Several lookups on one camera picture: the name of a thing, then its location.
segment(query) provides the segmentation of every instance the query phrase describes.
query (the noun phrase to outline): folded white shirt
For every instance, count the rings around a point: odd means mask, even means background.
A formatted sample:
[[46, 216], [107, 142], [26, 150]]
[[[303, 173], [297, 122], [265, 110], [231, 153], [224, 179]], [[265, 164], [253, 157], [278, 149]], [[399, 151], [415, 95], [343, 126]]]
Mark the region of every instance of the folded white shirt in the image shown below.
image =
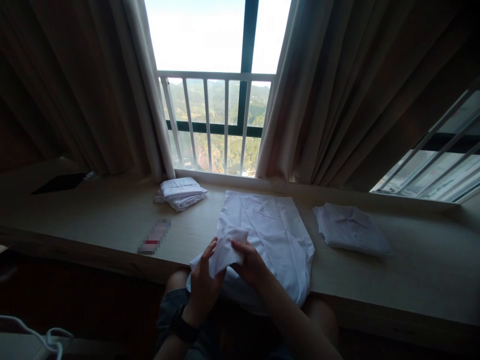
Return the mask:
[[193, 195], [200, 195], [208, 192], [191, 177], [181, 177], [166, 180], [160, 184], [158, 195], [162, 195], [166, 201], [178, 200]]
[[326, 202], [316, 206], [313, 213], [318, 231], [332, 248], [359, 251], [377, 257], [390, 257], [392, 252], [382, 232], [370, 217], [356, 206], [340, 206]]
[[166, 201], [163, 195], [157, 195], [155, 196], [155, 202], [160, 204], [160, 203], [169, 203], [172, 208], [177, 210], [178, 212], [182, 212], [183, 210], [187, 209], [189, 206], [198, 203], [200, 200], [205, 199], [205, 193], [208, 192], [208, 190], [203, 189], [204, 192], [198, 195], [192, 195], [188, 197], [184, 197], [178, 200], [169, 200]]
[[205, 199], [209, 191], [201, 187], [191, 177], [166, 180], [160, 184], [158, 195], [155, 196], [156, 203], [169, 203], [172, 208], [182, 212], [189, 206]]

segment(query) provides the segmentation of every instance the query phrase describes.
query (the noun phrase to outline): human arm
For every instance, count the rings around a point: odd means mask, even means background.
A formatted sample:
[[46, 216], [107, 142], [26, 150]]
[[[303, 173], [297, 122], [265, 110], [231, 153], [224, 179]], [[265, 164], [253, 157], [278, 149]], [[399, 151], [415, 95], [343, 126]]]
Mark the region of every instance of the human arm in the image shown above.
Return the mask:
[[[218, 273], [215, 278], [210, 277], [209, 259], [212, 257], [217, 245], [215, 237], [203, 252], [197, 266], [191, 272], [190, 300], [186, 305], [181, 318], [193, 328], [199, 328], [207, 318], [217, 301], [225, 270]], [[174, 333], [170, 333], [158, 350], [154, 360], [180, 360], [184, 359], [191, 344], [183, 341]]]
[[232, 247], [244, 255], [244, 260], [243, 265], [231, 267], [264, 301], [294, 358], [341, 359], [325, 334], [290, 299], [257, 250], [248, 242], [232, 241]]

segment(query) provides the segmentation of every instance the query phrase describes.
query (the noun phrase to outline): wristwatch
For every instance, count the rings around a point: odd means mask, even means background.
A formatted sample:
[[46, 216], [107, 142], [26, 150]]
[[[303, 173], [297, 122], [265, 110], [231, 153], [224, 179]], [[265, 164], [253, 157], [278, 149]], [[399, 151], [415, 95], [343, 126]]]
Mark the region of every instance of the wristwatch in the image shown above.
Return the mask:
[[178, 311], [175, 312], [170, 321], [170, 331], [177, 335], [180, 339], [188, 344], [193, 344], [199, 337], [200, 329], [187, 324], [182, 319], [182, 314], [185, 310], [185, 304], [182, 304]]

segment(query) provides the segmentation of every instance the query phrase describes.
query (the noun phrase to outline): power cord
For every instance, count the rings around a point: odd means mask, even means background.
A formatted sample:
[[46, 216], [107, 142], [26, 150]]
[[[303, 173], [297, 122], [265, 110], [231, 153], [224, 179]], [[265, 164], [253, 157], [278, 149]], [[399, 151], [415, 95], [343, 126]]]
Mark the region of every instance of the power cord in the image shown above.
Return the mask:
[[21, 328], [23, 330], [25, 330], [27, 333], [30, 333], [32, 335], [35, 335], [35, 337], [38, 339], [38, 341], [41, 342], [41, 344], [43, 345], [43, 347], [45, 349], [47, 349], [49, 352], [51, 353], [56, 353], [56, 360], [61, 360], [62, 359], [62, 354], [64, 352], [64, 348], [62, 346], [62, 344], [58, 341], [52, 341], [52, 332], [58, 332], [58, 333], [63, 333], [63, 335], [66, 335], [70, 338], [70, 343], [68, 344], [68, 346], [65, 348], [68, 349], [69, 346], [72, 344], [73, 340], [74, 340], [74, 336], [73, 334], [71, 334], [70, 332], [68, 332], [67, 330], [64, 330], [60, 327], [52, 327], [50, 330], [48, 330], [46, 332], [46, 341], [45, 339], [38, 333], [36, 332], [35, 330], [32, 330], [31, 328], [27, 327], [27, 325], [25, 325], [25, 323], [20, 320], [18, 317], [15, 317], [15, 316], [7, 316], [7, 315], [0, 315], [0, 319], [5, 319], [5, 320], [13, 320], [15, 321], [18, 325], [21, 326]]

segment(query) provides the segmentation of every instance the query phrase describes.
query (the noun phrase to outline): green hillside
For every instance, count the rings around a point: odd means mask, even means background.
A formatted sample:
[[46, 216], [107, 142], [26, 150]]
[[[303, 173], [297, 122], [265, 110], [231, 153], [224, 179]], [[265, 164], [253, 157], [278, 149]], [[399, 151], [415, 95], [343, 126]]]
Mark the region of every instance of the green hillside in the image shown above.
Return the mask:
[[[170, 83], [171, 97], [173, 108], [175, 111], [175, 118], [177, 121], [188, 121], [187, 107], [185, 105], [185, 95], [182, 83]], [[188, 100], [190, 104], [191, 120], [193, 122], [205, 123], [205, 96], [204, 84], [201, 79], [188, 79]], [[208, 113], [211, 124], [225, 123], [225, 82], [223, 80], [207, 82], [208, 89]], [[239, 81], [230, 81], [228, 87], [228, 124], [236, 125], [239, 109]], [[248, 126], [263, 127], [265, 119], [265, 111], [267, 108], [267, 101], [269, 97], [270, 88], [267, 86], [251, 87], [250, 105], [248, 111]], [[168, 119], [168, 111], [165, 106], [165, 116]], [[173, 159], [178, 163], [177, 152], [175, 150], [175, 143], [172, 132], [170, 132], [170, 146], [172, 148]], [[209, 170], [209, 156], [208, 156], [208, 142], [207, 134], [194, 133], [193, 140], [195, 143], [195, 152], [199, 170]], [[192, 162], [193, 155], [190, 140], [190, 133], [181, 131], [179, 133], [180, 151], [181, 155], [188, 164]], [[214, 173], [224, 173], [224, 153], [225, 153], [225, 137], [224, 135], [212, 134], [210, 136], [211, 142], [211, 157], [212, 157], [212, 171]], [[238, 175], [240, 171], [240, 160], [242, 151], [242, 137], [228, 136], [228, 157], [227, 157], [227, 173], [231, 175]], [[243, 171], [252, 175], [257, 167], [258, 153], [260, 149], [259, 138], [246, 138], [245, 141], [245, 155], [243, 160]]]

